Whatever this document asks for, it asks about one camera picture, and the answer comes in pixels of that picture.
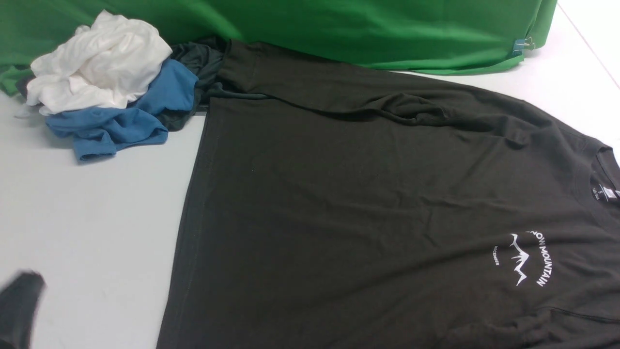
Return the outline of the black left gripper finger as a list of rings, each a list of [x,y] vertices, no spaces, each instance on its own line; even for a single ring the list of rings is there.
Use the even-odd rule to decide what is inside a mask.
[[[33,271],[21,272],[0,294],[0,347],[28,349],[39,298],[45,282]]]

